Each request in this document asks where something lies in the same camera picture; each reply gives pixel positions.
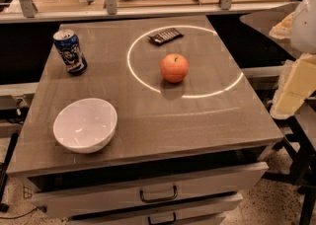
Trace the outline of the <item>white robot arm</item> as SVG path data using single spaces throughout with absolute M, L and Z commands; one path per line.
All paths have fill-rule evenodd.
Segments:
M 270 109 L 273 118 L 287 119 L 316 91 L 316 0 L 302 0 L 270 30 L 270 36 L 289 38 L 301 52 L 295 61 L 284 63 Z

